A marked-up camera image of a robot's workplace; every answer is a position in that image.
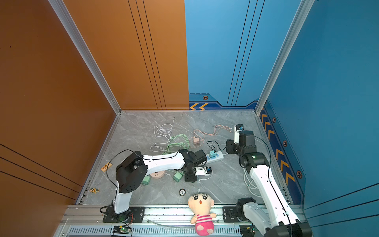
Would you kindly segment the teal charger with black cable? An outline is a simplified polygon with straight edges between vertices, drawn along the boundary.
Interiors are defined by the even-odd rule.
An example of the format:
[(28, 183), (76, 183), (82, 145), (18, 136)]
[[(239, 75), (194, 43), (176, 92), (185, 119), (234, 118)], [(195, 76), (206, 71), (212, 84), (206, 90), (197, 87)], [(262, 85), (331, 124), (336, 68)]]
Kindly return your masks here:
[(211, 159), (214, 159), (214, 158), (217, 157), (217, 153), (214, 152), (214, 151), (211, 151), (211, 152), (209, 153), (209, 157), (210, 157)]

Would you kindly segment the white blue power strip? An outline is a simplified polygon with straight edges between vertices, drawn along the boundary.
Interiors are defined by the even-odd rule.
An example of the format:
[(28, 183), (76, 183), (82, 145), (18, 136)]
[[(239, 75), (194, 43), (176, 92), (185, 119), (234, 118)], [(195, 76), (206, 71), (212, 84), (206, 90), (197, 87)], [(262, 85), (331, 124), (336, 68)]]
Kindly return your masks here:
[(210, 163), (214, 163), (214, 162), (217, 162), (217, 161), (221, 161), (224, 159), (224, 155), (223, 155), (223, 152), (222, 151), (217, 151), (217, 157), (214, 158), (214, 159), (211, 159), (209, 157), (209, 154), (206, 154), (206, 157), (207, 157), (207, 164), (210, 164)]

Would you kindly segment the pink charger adapter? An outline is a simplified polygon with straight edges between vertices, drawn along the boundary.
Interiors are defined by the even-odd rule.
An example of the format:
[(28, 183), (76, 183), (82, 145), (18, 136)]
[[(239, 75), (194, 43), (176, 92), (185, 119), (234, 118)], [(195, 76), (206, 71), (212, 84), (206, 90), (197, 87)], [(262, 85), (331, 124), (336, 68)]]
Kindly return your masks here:
[(192, 141), (193, 141), (193, 144), (195, 145), (195, 146), (199, 146), (200, 145), (200, 138), (199, 137), (193, 137), (193, 139), (192, 139)]

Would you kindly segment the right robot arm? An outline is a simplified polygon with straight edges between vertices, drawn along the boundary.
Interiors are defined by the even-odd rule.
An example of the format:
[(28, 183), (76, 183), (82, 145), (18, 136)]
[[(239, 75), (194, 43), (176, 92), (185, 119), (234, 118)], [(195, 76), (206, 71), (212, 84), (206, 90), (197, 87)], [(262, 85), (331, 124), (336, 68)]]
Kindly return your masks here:
[(251, 222), (264, 237), (311, 237), (308, 222), (302, 222), (292, 210), (277, 185), (271, 159), (257, 151), (254, 132), (235, 127), (234, 139), (226, 141), (227, 153), (238, 155), (240, 166), (257, 186), (265, 210), (253, 198), (241, 198), (236, 203), (237, 216)]

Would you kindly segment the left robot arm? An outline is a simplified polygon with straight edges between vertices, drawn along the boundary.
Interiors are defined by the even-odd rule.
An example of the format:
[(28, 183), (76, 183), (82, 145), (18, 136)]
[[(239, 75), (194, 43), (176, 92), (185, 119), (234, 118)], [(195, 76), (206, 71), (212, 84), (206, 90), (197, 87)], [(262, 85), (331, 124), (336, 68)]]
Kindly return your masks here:
[(193, 183), (197, 181), (197, 170), (200, 167), (206, 169), (206, 164), (207, 157), (202, 150), (192, 152), (180, 149), (171, 154), (158, 156), (142, 155), (140, 151), (132, 151), (115, 169), (115, 214), (129, 210), (132, 193), (139, 188), (146, 176), (169, 169), (182, 170), (185, 181)]

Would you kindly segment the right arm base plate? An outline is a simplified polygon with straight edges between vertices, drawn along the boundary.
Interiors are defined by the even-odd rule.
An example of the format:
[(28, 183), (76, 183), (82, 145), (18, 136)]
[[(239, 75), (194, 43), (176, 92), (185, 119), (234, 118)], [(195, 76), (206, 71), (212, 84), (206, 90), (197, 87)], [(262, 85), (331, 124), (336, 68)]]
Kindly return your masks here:
[(223, 206), (223, 220), (225, 223), (237, 223), (245, 222), (244, 217), (241, 214), (241, 211), (236, 206)]

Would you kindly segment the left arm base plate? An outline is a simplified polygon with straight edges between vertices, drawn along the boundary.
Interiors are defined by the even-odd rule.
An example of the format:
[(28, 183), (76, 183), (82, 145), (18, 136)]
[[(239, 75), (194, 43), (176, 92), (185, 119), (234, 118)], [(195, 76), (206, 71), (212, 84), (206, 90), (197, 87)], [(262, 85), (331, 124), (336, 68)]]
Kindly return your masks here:
[(142, 223), (145, 208), (144, 207), (130, 207), (127, 211), (116, 214), (114, 207), (111, 205), (100, 208), (100, 213), (103, 214), (103, 223)]

